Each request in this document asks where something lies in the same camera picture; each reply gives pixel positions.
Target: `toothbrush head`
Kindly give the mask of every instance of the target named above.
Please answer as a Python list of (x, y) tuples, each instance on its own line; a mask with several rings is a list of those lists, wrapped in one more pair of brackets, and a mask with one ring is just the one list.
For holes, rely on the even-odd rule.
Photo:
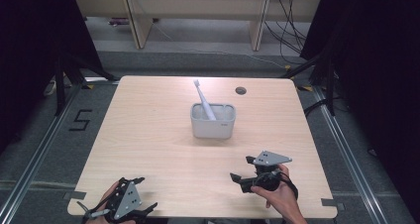
[(195, 84), (196, 87), (200, 86), (200, 82), (198, 81), (198, 79), (194, 79), (194, 84)]

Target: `white desk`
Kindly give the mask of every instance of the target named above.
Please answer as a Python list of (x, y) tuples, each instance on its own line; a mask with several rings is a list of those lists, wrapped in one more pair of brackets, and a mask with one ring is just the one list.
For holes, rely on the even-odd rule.
[[(199, 78), (212, 103), (237, 109), (228, 140), (192, 136), (190, 107), (199, 102), (192, 77), (126, 76), (120, 81), (91, 150), (76, 191), (81, 202), (96, 206), (120, 177), (145, 177), (137, 185), (151, 217), (278, 218), (265, 200), (242, 193), (230, 172), (254, 177), (245, 156), (268, 150), (293, 158), (287, 166), (299, 189), (306, 218), (334, 218), (335, 207), (299, 98), (291, 80), (271, 78)], [(238, 86), (245, 95), (235, 92)], [(68, 212), (82, 215), (72, 199)]]

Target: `hand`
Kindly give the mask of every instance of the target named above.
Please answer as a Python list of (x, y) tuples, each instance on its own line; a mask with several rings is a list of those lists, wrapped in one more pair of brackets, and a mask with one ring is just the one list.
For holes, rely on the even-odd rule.
[[(118, 186), (118, 181), (116, 181), (114, 184), (112, 184), (112, 186), (104, 193), (104, 195), (102, 196), (102, 198), (101, 198), (101, 200), (99, 202), (101, 202), (109, 194), (111, 194), (117, 186)], [(97, 211), (104, 210), (105, 209), (105, 206), (106, 206), (106, 202), (102, 206), (100, 206)], [(106, 221), (106, 219), (105, 219), (104, 216), (99, 216), (96, 219), (88, 220), (86, 222), (86, 224), (108, 224), (108, 222)], [(122, 222), (122, 224), (136, 224), (136, 222), (132, 220), (132, 221)]]
[[(286, 166), (279, 164), (278, 167), (284, 174), (289, 176), (288, 168)], [(282, 178), (288, 180), (287, 176), (283, 175)], [(252, 186), (251, 191), (265, 198), (265, 207), (274, 207), (274, 209), (283, 216), (287, 223), (306, 223), (306, 220), (300, 213), (299, 205), (297, 204), (293, 191), (285, 182), (281, 182), (275, 191), (268, 191), (260, 186)]]

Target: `person's right hand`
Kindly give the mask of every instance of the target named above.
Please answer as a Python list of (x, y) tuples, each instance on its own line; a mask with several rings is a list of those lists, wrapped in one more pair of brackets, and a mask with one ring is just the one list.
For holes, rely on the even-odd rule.
[[(278, 167), (281, 172), (289, 176), (288, 168), (286, 166), (279, 164)], [(282, 178), (288, 180), (286, 175), (283, 175)], [(265, 207), (274, 207), (274, 209), (283, 216), (286, 222), (293, 224), (306, 223), (306, 220), (300, 213), (299, 205), (297, 204), (293, 191), (285, 182), (281, 182), (275, 191), (268, 191), (260, 186), (252, 186), (251, 191), (265, 198)]]

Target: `toothbrush handle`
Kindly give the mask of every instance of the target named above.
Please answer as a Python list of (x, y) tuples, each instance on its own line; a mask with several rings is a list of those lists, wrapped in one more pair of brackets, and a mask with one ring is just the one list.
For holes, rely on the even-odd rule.
[(209, 120), (216, 120), (216, 116), (214, 116), (213, 110), (211, 110), (210, 104), (207, 102), (206, 98), (204, 97), (203, 93), (201, 93), (200, 88), (197, 88), (198, 94), (200, 95), (201, 105), (204, 108), (204, 111), (207, 114)]

